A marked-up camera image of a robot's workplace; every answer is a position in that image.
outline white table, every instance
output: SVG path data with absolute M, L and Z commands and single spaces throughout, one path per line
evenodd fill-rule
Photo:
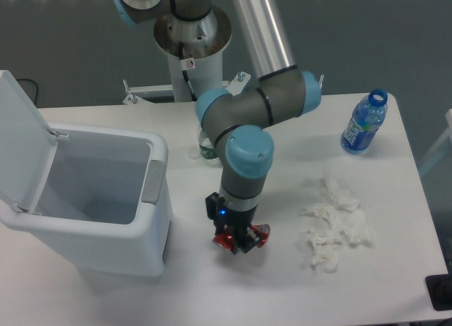
M 339 144 L 363 95 L 325 96 L 321 106 L 268 131 L 275 159 L 254 223 L 269 223 L 263 248 L 233 255 L 210 240 L 204 198 L 221 169 L 191 160 L 193 104 L 42 109 L 48 121 L 156 131 L 169 145 L 174 210 L 164 274 L 144 279 L 77 270 L 33 236 L 0 226 L 1 325 L 363 325 L 442 319 L 424 278 L 446 273 L 396 101 L 362 156 Z M 298 212 L 320 200 L 323 170 L 367 212 L 374 247 L 339 251 L 336 273 L 309 266 Z

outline black cable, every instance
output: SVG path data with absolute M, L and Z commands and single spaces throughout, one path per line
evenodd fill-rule
M 179 60 L 184 60 L 184 43 L 180 42 L 179 43 Z M 186 82 L 186 85 L 189 89 L 190 95 L 191 95 L 191 100 L 193 100 L 194 102 L 198 100 L 197 96 L 195 95 L 195 91 L 193 89 L 193 86 L 191 85 L 190 79 L 189 79 L 189 74 L 186 72 L 186 70 L 182 70 L 182 75 L 184 77 L 184 80 Z
M 438 325 L 436 325 L 436 326 L 445 326 L 446 324 L 449 323 L 449 321 L 452 321 L 452 318 L 445 319 L 445 320 L 441 321 L 441 322 L 440 322 Z
M 37 95 L 40 93 L 40 87 L 37 85 L 37 83 L 33 79 L 29 79 L 29 78 L 19 78 L 16 80 L 18 82 L 19 81 L 28 81 L 29 83 L 32 83 L 36 87 L 35 99 L 33 100 L 33 104 L 35 104 L 35 106 L 36 106 Z

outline white trash bin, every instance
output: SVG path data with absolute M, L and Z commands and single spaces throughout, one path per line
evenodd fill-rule
M 0 71 L 0 221 L 77 267 L 163 272 L 172 218 L 167 158 L 155 133 L 47 123 Z

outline blue bottle label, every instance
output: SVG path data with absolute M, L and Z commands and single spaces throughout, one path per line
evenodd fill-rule
M 365 150 L 369 147 L 377 131 L 378 128 L 370 129 L 370 125 L 366 121 L 358 122 L 355 118 L 351 118 L 347 129 L 342 135 L 342 141 L 351 150 Z

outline blue bottle cap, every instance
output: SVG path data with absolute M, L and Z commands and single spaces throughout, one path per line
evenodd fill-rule
M 387 101 L 388 93 L 386 93 L 386 91 L 382 90 L 381 88 L 377 88 L 369 94 L 369 103 L 372 106 L 382 107 L 387 103 Z

